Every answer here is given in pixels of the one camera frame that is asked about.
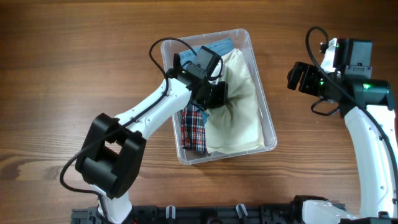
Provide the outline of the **plaid cloth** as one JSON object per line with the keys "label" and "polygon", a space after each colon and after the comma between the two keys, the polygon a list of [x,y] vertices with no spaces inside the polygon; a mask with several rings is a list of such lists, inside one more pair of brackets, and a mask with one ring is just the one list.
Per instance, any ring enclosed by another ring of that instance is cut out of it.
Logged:
{"label": "plaid cloth", "polygon": [[206,154],[205,124],[208,115],[195,105],[187,105],[182,110],[182,148],[198,154]]}

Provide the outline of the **cream cloth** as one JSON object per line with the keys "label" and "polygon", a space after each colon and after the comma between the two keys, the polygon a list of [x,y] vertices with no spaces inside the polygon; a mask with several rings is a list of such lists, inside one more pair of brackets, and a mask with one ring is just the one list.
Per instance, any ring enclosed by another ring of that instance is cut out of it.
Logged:
{"label": "cream cloth", "polygon": [[233,49],[222,59],[224,75],[219,81],[228,84],[228,102],[206,111],[206,149],[209,153],[233,154],[264,147],[256,87],[244,55]]}

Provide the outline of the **black cloth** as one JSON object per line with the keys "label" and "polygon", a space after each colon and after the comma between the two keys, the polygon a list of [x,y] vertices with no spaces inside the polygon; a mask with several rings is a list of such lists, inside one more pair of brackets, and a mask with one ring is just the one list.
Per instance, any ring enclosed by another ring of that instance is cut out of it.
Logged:
{"label": "black cloth", "polygon": [[173,77],[178,77],[179,72],[181,71],[181,59],[180,55],[175,53],[174,58],[173,58],[173,70],[172,70],[172,76]]}

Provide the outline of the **blue denim jeans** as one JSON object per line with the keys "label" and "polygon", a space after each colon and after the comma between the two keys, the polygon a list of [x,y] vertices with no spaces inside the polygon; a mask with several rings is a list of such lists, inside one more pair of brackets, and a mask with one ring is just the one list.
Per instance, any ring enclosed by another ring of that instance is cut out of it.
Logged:
{"label": "blue denim jeans", "polygon": [[[205,47],[214,51],[220,56],[224,56],[234,49],[234,44],[232,38],[228,37],[225,39],[206,44]],[[195,54],[191,50],[185,50],[179,53],[180,63],[183,65],[186,61],[193,61]]]}

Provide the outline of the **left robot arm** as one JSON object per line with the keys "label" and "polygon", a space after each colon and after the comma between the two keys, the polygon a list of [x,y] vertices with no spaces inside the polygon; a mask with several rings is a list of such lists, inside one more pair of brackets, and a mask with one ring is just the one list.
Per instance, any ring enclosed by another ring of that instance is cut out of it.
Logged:
{"label": "left robot arm", "polygon": [[214,83],[223,59],[202,46],[194,58],[163,72],[161,85],[129,111],[112,118],[104,113],[92,122],[75,169],[98,194],[98,214],[105,223],[124,223],[132,212],[128,190],[138,176],[147,140],[188,104],[201,108],[225,105],[228,86]]}

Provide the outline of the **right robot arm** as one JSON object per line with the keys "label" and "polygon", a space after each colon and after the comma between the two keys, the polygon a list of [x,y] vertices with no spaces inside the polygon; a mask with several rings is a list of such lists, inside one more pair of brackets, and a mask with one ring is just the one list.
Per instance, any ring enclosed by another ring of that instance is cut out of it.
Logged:
{"label": "right robot arm", "polygon": [[332,39],[321,44],[322,63],[296,62],[287,87],[337,103],[351,136],[360,181],[360,216],[340,212],[325,199],[303,198],[304,223],[397,223],[397,140],[395,100],[386,80],[372,79],[373,43]]}

